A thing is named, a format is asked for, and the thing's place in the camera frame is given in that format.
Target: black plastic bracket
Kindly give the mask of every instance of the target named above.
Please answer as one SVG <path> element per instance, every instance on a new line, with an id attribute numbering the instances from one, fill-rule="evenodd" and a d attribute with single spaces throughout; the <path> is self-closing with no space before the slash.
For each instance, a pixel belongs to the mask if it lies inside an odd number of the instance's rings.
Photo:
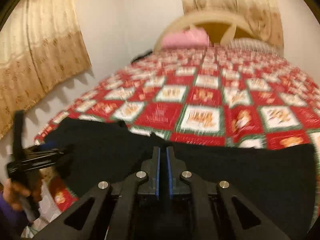
<path id="1" fill-rule="evenodd" d="M 216 225 L 213 220 L 206 183 L 197 174 L 190 172 L 191 176 L 185 178 L 183 173 L 180 179 L 189 185 L 192 195 L 193 215 L 195 221 L 196 240 L 218 240 Z"/>
<path id="2" fill-rule="evenodd" d="M 122 185 L 121 195 L 117 201 L 109 224 L 107 240 L 126 240 L 130 233 L 131 217 L 138 186 L 148 181 L 145 177 L 137 177 L 138 173 L 128 176 Z"/>
<path id="3" fill-rule="evenodd" d="M 231 184 L 218 183 L 217 191 L 237 240 L 290 240 Z"/>
<path id="4" fill-rule="evenodd" d="M 100 211 L 111 192 L 111 186 L 101 189 L 98 185 L 89 190 L 66 212 L 37 233 L 35 240 L 88 240 Z"/>

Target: purple sleeve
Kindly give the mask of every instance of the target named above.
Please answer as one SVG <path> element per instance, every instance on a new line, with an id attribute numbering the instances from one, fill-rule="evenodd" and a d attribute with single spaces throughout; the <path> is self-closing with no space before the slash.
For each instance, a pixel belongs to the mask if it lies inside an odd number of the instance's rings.
<path id="1" fill-rule="evenodd" d="M 6 217 L 9 224 L 20 236 L 22 231 L 28 224 L 28 219 L 24 211 L 14 211 L 9 204 L 4 201 L 2 192 L 0 192 L 0 209 L 3 215 Z"/>

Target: bedspread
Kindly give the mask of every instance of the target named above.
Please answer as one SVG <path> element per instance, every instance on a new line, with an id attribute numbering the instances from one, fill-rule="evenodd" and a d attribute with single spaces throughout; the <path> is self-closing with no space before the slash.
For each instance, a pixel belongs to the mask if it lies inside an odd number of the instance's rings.
<path id="1" fill-rule="evenodd" d="M 124 120 L 133 133 L 207 146 L 320 150 L 320 89 L 287 60 L 220 46 L 151 54 L 83 94 L 35 137 L 65 117 Z M 50 176 L 60 210 L 77 198 Z"/>

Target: blue stripe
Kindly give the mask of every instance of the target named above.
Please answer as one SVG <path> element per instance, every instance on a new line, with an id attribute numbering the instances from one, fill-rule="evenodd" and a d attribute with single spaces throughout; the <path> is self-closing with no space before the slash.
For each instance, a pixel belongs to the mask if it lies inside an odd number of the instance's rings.
<path id="1" fill-rule="evenodd" d="M 168 179 L 169 179 L 169 194 L 170 199 L 173 197 L 173 190 L 172 190 L 172 172 L 171 172 L 171 164 L 170 164 L 170 157 L 169 157 L 169 150 L 167 148 L 167 162 L 168 162 Z"/>
<path id="2" fill-rule="evenodd" d="M 160 173 L 160 148 L 158 151 L 157 178 L 156 178 L 156 197 L 159 199 L 159 175 Z"/>
<path id="3" fill-rule="evenodd" d="M 38 147 L 41 151 L 49 151 L 49 150 L 53 149 L 55 146 L 56 146 L 56 144 L 53 141 L 49 141 L 45 144 L 38 145 Z"/>

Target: silver screw head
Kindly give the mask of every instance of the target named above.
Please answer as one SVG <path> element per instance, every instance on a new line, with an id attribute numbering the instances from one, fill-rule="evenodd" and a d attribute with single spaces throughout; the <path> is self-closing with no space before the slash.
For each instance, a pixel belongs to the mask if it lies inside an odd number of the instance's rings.
<path id="1" fill-rule="evenodd" d="M 106 181 L 100 181 L 99 184 L 98 184 L 98 187 L 101 188 L 101 189 L 105 189 L 109 186 L 109 183 L 106 182 Z"/>
<path id="2" fill-rule="evenodd" d="M 219 186 L 222 188 L 228 188 L 230 186 L 230 184 L 229 184 L 229 182 L 222 180 L 222 181 L 220 181 Z"/>
<path id="3" fill-rule="evenodd" d="M 191 171 L 183 171 L 182 176 L 185 178 L 190 178 L 192 176 Z"/>
<path id="4" fill-rule="evenodd" d="M 138 171 L 136 176 L 140 179 L 144 178 L 147 174 L 144 171 Z"/>

